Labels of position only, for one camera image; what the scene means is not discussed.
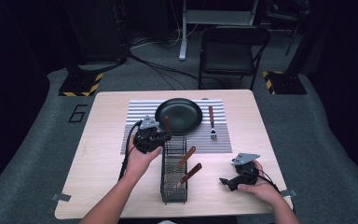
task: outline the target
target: plate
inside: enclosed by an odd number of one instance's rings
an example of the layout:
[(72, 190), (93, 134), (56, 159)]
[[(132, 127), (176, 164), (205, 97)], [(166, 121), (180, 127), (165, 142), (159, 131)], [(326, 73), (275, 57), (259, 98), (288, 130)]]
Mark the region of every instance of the plate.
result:
[(165, 117), (170, 121), (172, 135), (186, 135), (195, 130), (202, 122), (200, 107), (185, 98), (173, 98), (162, 103), (156, 110), (155, 119), (159, 127), (166, 131)]

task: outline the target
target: dish rack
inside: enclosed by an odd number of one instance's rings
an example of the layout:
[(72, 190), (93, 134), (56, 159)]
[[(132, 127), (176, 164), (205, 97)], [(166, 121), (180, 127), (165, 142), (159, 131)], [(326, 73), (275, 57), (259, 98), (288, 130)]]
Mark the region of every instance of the dish rack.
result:
[(182, 177), (187, 175), (187, 162), (176, 168), (185, 156), (187, 149), (186, 136), (173, 136), (166, 142), (162, 152), (160, 192), (162, 201), (167, 203), (187, 202), (187, 181), (179, 187)]

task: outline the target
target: chair backrest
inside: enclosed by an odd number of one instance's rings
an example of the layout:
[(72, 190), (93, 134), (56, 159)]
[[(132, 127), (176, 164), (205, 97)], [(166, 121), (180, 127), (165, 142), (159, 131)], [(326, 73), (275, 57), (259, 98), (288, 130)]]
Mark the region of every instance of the chair backrest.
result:
[(260, 26), (218, 25), (202, 35), (202, 48), (207, 42), (242, 44), (266, 47), (271, 39), (269, 31)]

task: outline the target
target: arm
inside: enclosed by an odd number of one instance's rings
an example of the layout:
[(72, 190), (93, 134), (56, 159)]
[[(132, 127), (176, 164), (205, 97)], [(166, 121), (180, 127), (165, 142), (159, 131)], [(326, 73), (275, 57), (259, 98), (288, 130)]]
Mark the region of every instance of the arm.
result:
[[(255, 165), (259, 170), (263, 170), (263, 167), (258, 161), (255, 161)], [(266, 180), (261, 178), (257, 179), (255, 185), (239, 184), (238, 190), (253, 193), (255, 197), (269, 203), (271, 205), (275, 222), (277, 224), (297, 224), (300, 223), (289, 204), (284, 200), (282, 195), (273, 188)]]
[(129, 144), (129, 162), (126, 173), (110, 191), (83, 217), (80, 223), (117, 223), (130, 198), (130, 194), (144, 175), (150, 162), (161, 152), (162, 147), (144, 154), (133, 148), (133, 136)]

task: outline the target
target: striped placemat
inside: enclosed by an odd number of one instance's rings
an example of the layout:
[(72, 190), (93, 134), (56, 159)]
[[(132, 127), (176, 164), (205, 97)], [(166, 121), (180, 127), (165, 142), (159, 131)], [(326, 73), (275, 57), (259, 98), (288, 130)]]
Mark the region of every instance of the striped placemat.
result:
[[(192, 146), (197, 148), (196, 153), (231, 153), (227, 120), (223, 100), (192, 100), (202, 110), (202, 122), (200, 126), (186, 136), (187, 149)], [(133, 124), (145, 116), (155, 117), (155, 112), (164, 100), (131, 100), (127, 114), (126, 127), (123, 135), (121, 155), (124, 155), (127, 136)], [(209, 120), (208, 106), (213, 106), (214, 129), (217, 132), (217, 140), (211, 139), (211, 122)]]

